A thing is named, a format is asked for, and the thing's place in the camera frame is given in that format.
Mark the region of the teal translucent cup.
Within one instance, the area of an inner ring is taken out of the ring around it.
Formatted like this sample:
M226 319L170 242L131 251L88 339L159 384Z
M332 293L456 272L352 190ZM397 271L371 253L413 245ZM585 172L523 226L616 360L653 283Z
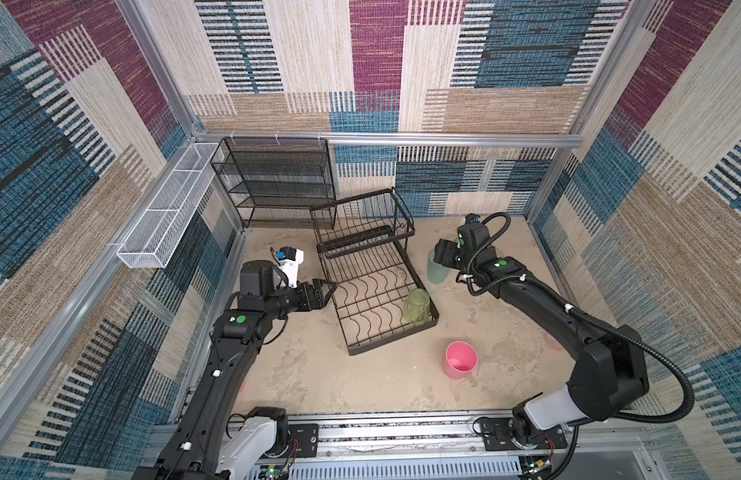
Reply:
M428 255L427 277L432 284L442 284L450 274L450 268L444 267L435 261L435 252L432 250Z

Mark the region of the bright green translucent cup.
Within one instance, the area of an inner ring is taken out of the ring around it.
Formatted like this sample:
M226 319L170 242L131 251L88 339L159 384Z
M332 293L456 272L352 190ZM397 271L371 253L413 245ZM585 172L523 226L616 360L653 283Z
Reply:
M430 318L431 298L427 290L412 290L405 301L403 318L412 324L421 324Z

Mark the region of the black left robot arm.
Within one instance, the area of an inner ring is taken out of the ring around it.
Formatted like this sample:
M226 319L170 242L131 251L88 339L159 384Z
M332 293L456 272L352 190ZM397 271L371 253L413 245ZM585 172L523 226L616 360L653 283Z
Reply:
M240 431L228 437L232 408L274 321L325 308L336 288L330 280L300 282L270 260L246 262L240 289L214 322L208 364L184 416L154 465L138 468L134 478L242 479L262 456L286 453L284 409L254 408Z

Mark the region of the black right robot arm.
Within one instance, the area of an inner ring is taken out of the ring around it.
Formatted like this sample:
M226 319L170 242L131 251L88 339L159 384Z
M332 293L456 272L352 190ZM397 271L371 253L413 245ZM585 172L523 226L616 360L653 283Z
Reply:
M514 442L531 446L562 424L605 421L650 390L640 335L630 327L612 331L574 316L575 306L540 282L526 265L500 257L488 226L471 222L454 240L441 239L434 262L457 270L457 281L474 296L490 294L514 306L560 343L575 362L561 387L525 400L513 409Z

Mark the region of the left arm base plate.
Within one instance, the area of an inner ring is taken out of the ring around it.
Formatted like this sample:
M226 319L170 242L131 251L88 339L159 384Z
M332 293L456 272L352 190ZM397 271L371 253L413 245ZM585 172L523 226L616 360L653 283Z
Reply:
M316 423L292 424L288 428L284 443L277 443L264 458L300 459L316 458L318 455L320 427Z

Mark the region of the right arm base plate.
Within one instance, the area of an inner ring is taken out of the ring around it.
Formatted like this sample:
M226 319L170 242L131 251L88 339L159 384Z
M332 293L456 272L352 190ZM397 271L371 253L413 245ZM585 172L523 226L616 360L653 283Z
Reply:
M546 431L532 430L524 440L516 436L510 417L478 417L472 423L476 436L482 438L488 452L521 450L565 450L569 446L561 426Z

